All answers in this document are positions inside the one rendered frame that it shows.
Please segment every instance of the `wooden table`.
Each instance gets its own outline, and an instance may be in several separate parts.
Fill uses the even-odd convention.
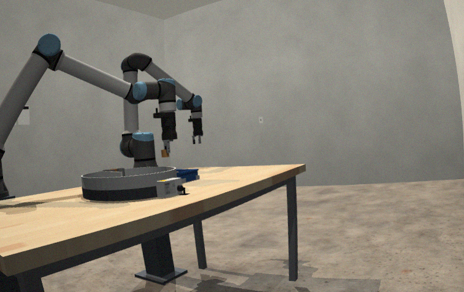
[[[142,244],[148,272],[165,269],[148,266],[148,261],[154,264],[154,253],[147,248],[158,238],[169,238],[170,232],[189,225],[194,225],[198,266],[205,269],[201,221],[283,185],[287,186],[289,280],[295,281],[295,177],[306,165],[198,169],[200,180],[184,184],[188,195],[173,198],[89,201],[78,187],[0,201],[0,292],[18,288],[21,292],[42,292],[42,277],[138,244]],[[183,271],[170,266],[173,275]]]

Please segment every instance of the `concrete floor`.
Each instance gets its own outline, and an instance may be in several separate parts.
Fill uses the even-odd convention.
[[[166,286],[134,277],[140,245],[42,279],[46,292],[464,291],[464,180],[297,187],[298,266],[288,281],[286,188],[171,233]]]

